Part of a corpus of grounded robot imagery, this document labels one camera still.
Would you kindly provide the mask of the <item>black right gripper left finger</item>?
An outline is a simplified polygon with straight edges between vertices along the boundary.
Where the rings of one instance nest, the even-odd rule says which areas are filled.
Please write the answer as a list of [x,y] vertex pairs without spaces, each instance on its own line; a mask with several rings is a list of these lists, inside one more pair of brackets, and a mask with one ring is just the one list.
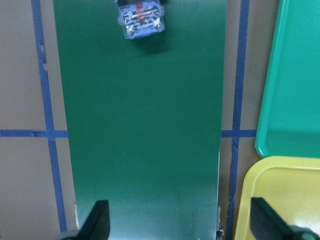
[[82,225],[78,240],[107,240],[111,232],[108,200],[95,202],[87,219]]

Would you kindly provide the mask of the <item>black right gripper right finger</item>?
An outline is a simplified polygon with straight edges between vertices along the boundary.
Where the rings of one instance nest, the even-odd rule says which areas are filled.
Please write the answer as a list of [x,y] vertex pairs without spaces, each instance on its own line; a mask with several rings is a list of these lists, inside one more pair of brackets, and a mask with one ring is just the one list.
[[250,230],[256,240],[293,240],[294,231],[262,197],[252,197]]

